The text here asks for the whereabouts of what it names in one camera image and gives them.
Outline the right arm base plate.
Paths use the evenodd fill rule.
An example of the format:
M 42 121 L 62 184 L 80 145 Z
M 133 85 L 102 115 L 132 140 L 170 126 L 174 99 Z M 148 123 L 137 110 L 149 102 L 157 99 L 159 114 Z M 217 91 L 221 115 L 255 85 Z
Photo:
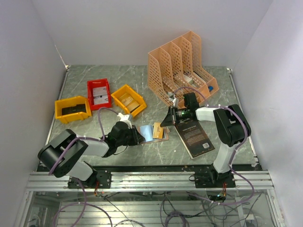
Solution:
M 226 173 L 217 173 L 215 170 L 197 172 L 189 177 L 189 181 L 194 182 L 196 188 L 233 188 L 236 186 L 231 171 Z

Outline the red plastic bin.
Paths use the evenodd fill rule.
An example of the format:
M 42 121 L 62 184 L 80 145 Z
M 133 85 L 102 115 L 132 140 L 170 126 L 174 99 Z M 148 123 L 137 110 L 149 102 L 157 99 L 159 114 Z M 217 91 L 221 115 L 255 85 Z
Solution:
M 87 81 L 87 96 L 92 111 L 97 111 L 101 107 L 112 107 L 110 87 L 107 79 Z

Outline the yellow bin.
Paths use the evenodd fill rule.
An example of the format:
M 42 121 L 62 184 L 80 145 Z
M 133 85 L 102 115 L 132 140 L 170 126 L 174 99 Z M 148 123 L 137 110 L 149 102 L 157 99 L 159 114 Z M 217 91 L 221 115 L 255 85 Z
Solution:
M 127 84 L 113 92 L 111 97 L 113 98 L 115 105 L 119 106 L 125 114 L 131 114 L 133 117 L 136 117 L 147 108 L 147 104 L 143 97 Z
M 57 100 L 55 106 L 55 119 L 63 124 L 72 121 L 85 120 L 92 116 L 89 101 L 86 97 L 75 96 Z

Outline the gold credit card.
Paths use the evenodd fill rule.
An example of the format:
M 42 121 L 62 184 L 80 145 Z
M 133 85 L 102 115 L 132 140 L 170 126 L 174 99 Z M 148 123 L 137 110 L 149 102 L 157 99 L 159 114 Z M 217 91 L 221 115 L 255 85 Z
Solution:
M 153 138 L 154 139 L 163 138 L 163 127 L 160 126 L 160 122 L 155 122 L 153 125 Z

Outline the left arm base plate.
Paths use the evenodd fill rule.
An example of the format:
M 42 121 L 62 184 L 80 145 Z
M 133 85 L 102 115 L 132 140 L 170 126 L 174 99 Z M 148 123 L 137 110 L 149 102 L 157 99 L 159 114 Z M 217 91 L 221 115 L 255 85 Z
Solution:
M 101 172 L 98 171 L 88 171 L 84 173 L 80 172 L 71 172 L 68 173 L 69 189 L 80 189 L 80 184 L 85 189 L 93 189 L 93 188 L 101 188 L 101 189 L 109 189 L 111 186 L 112 174 L 107 170 L 103 170 Z

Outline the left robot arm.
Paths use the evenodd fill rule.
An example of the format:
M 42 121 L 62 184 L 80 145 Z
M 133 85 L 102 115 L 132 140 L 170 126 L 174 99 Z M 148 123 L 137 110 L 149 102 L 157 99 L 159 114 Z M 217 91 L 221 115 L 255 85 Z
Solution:
M 91 188 L 96 184 L 93 168 L 80 162 L 82 155 L 109 157 L 120 146 L 136 146 L 145 141 L 135 126 L 118 121 L 109 134 L 101 138 L 77 136 L 71 129 L 64 130 L 38 152 L 38 159 L 57 178 L 65 175 L 79 178 L 80 183 Z

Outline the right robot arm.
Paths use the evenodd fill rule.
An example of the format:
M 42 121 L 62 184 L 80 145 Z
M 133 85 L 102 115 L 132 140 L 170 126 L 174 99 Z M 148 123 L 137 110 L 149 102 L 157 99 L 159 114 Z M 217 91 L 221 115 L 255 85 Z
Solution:
M 251 128 L 238 104 L 229 106 L 208 105 L 200 107 L 195 93 L 183 95 L 183 109 L 170 106 L 161 126 L 177 125 L 181 120 L 209 121 L 216 124 L 217 133 L 221 141 L 218 155 L 213 162 L 215 172 L 209 175 L 209 183 L 219 187 L 225 182 L 225 173 L 231 171 L 232 162 L 237 149 L 251 135 Z

